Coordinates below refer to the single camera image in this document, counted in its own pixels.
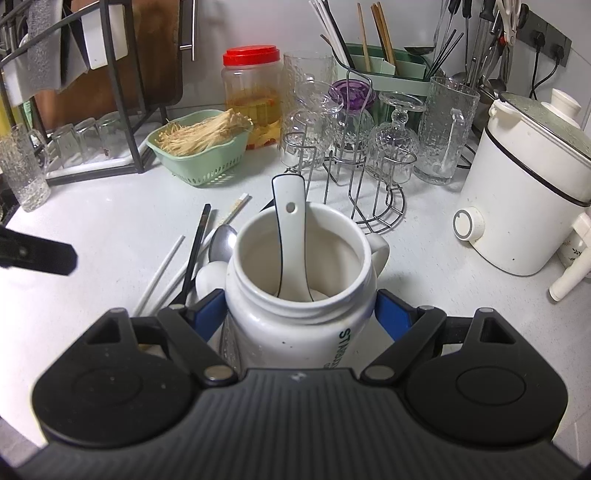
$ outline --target wooden chopsticks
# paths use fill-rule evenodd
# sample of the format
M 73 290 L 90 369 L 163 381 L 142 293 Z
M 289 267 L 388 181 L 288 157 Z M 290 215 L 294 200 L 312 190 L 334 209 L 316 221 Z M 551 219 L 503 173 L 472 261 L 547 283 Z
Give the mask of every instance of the wooden chopsticks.
M 377 4 L 372 4 L 371 11 L 374 15 L 375 26 L 378 29 L 379 40 L 382 44 L 382 48 L 384 49 L 386 60 L 393 64 L 398 70 L 398 65 L 396 62 L 396 57 L 394 56 L 394 49 L 392 48 L 392 41 L 388 32 L 388 25 L 386 23 L 386 17 L 384 16 L 382 4 L 380 2 Z
M 369 62 L 368 39 L 365 36 L 365 26 L 363 24 L 363 13 L 361 12 L 361 4 L 357 4 L 357 13 L 359 14 L 359 26 L 361 27 L 361 42 L 363 44 L 363 57 L 365 59 L 365 71 L 371 72 L 371 64 Z

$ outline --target gray cloth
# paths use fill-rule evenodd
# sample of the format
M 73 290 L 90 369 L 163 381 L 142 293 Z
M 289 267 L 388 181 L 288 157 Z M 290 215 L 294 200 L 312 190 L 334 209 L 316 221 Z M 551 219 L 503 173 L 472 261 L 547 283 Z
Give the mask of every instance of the gray cloth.
M 34 0 L 29 8 L 29 39 L 61 20 L 63 0 Z M 61 33 L 52 33 L 27 51 L 31 87 L 39 90 L 61 88 Z

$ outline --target enoki mushrooms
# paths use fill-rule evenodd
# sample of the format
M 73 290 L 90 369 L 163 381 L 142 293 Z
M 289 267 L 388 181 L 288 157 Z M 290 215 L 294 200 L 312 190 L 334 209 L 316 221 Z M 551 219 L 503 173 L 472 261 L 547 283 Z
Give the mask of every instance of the enoki mushrooms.
M 250 126 L 248 117 L 230 108 L 189 127 L 181 127 L 176 122 L 171 123 L 169 128 L 160 132 L 157 145 L 166 153 L 186 157 L 226 143 Z

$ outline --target cutting board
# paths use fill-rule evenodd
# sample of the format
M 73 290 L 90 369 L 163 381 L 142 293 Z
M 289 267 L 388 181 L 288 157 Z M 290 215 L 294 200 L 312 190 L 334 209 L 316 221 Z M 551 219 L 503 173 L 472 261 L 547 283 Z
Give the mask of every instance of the cutting board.
M 73 0 L 72 11 L 94 0 Z M 147 105 L 173 105 L 183 95 L 178 49 L 180 0 L 132 0 L 138 56 Z M 125 106 L 137 107 L 138 96 L 131 57 L 116 62 Z M 89 70 L 61 93 L 45 90 L 35 95 L 43 124 L 54 129 L 86 118 L 100 118 L 117 110 L 107 67 Z

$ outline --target power outlet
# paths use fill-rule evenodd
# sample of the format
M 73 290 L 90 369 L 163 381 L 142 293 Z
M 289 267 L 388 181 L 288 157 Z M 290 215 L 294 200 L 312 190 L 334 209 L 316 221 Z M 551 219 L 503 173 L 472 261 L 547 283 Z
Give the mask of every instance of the power outlet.
M 556 58 L 556 48 L 559 46 L 562 47 L 564 49 L 564 57 L 562 58 L 560 64 L 563 67 L 566 67 L 570 54 L 570 39 L 553 25 L 549 24 L 546 20 L 539 17 L 532 11 L 529 11 L 525 20 L 525 24 L 522 28 L 517 30 L 517 40 L 521 40 L 535 49 L 536 46 L 534 38 L 538 32 L 543 33 L 546 40 L 541 53 L 554 60 Z

